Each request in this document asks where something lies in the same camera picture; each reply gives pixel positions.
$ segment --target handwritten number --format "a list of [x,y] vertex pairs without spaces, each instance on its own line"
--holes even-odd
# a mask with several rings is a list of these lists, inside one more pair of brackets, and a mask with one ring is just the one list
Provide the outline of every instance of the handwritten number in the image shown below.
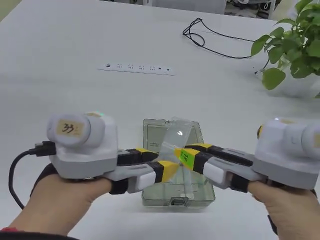
[[183,159],[188,162],[188,155],[187,154],[183,154]]
[[71,133],[73,130],[75,130],[74,125],[73,124],[64,124],[64,127],[62,129],[63,133],[69,134]]

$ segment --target electrical outlet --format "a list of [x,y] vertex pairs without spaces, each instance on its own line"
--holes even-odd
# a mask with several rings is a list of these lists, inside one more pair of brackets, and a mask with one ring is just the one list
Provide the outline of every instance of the electrical outlet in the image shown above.
[[130,72],[130,73],[143,73],[143,74],[158,74],[158,75],[175,75],[170,67],[164,67],[151,64],[135,64],[135,63],[112,63],[108,62],[98,70],[117,71],[117,72]]

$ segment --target table surface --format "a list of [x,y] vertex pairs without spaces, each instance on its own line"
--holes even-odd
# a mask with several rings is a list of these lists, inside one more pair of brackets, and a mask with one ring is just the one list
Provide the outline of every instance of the table surface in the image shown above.
[[[236,60],[196,47],[182,30],[196,17],[212,29],[255,40],[275,22],[89,0],[23,0],[0,23],[0,226],[19,213],[9,166],[46,139],[51,114],[101,111],[118,124],[119,146],[142,146],[143,119],[199,121],[205,142],[252,153],[270,118],[319,118],[319,101],[268,96],[255,69],[267,57]],[[233,56],[251,44],[197,31],[209,48]],[[107,62],[160,64],[175,76],[99,71]],[[47,158],[26,157],[14,186],[26,203]],[[250,194],[215,188],[202,212],[142,206],[141,194],[104,195],[70,233],[79,239],[274,240],[263,205]]]

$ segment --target red sleeve cuff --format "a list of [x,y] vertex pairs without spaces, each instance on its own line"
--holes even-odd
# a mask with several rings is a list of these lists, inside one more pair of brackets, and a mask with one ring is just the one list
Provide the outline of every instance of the red sleeve cuff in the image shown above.
[[19,232],[15,227],[4,227],[0,230],[0,232]]

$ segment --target potted plant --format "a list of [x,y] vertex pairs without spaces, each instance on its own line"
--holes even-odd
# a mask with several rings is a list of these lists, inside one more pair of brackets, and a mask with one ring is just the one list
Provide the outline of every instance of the potted plant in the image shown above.
[[320,4],[311,2],[301,0],[295,5],[296,20],[284,18],[276,23],[290,24],[290,30],[277,27],[252,44],[251,56],[261,50],[268,54],[268,62],[260,70],[267,90],[279,89],[291,97],[305,97],[319,79]]

